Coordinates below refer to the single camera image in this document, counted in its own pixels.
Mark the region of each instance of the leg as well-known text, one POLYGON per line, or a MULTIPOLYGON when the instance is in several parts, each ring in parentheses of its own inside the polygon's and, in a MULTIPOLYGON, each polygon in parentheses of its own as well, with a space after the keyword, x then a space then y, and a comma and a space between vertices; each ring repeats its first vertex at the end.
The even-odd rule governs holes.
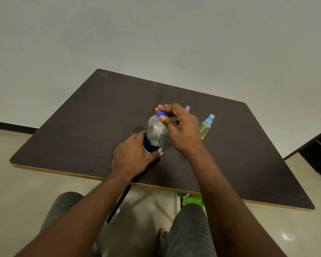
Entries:
POLYGON ((125 189, 125 191, 123 192, 123 194, 120 196, 120 198, 118 199, 118 201, 115 203, 112 211, 110 212, 110 214, 107 217, 106 223, 109 224, 113 218, 113 216, 115 215, 115 212, 118 210, 118 208, 120 207, 121 203, 124 201, 127 193, 130 191, 131 185, 128 185, 127 188, 125 189))
MULTIPOLYGON (((50 208, 45 220, 42 224, 40 232, 43 231, 53 220, 56 219, 57 216, 69 210, 73 205, 75 205, 78 201, 83 198, 83 195, 76 192, 66 192, 59 195, 52 207, 50 208)), ((95 242, 91 252, 92 257, 100 256, 101 251, 98 247, 98 244, 95 242)))
POLYGON ((200 206, 188 204, 180 210, 157 256, 216 257, 208 219, 200 206))

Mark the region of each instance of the yellow spray bottle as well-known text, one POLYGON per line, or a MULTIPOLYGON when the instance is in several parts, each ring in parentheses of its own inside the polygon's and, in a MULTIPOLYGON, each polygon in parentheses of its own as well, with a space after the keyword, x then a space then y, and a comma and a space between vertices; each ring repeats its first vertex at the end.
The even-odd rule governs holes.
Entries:
POLYGON ((214 119, 214 115, 211 114, 200 126, 200 134, 201 134, 201 138, 203 139, 206 134, 208 133, 209 129, 210 129, 210 125, 212 124, 212 121, 214 119))

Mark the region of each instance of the bare foot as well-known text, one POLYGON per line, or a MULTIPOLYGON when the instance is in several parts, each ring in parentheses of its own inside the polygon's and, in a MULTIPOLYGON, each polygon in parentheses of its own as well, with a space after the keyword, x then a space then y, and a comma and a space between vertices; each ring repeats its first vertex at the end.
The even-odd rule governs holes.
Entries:
POLYGON ((156 254, 159 251, 160 246, 162 245, 162 242, 164 240, 164 236, 167 234, 168 232, 166 232, 164 230, 164 228, 159 228, 158 233, 157 233, 157 243, 156 243, 156 254))

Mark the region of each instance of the yellow liquid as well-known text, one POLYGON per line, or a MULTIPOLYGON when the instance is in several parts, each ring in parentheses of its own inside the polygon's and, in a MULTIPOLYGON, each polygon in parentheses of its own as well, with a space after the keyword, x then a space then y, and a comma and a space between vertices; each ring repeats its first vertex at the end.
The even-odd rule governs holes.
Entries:
POLYGON ((200 134, 201 134, 201 138, 203 139, 206 134, 208 133, 209 129, 210 129, 211 125, 208 126, 208 125, 205 125, 204 122, 201 124, 200 126, 200 134))

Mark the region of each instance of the left hand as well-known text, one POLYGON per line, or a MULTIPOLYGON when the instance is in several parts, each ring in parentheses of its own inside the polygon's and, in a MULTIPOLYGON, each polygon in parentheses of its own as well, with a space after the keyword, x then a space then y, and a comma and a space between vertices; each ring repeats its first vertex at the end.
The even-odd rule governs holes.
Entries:
POLYGON ((142 173, 148 164, 163 155, 161 151, 145 154, 143 141, 146 131, 132 134, 114 151, 112 160, 112 174, 129 179, 129 182, 142 173))

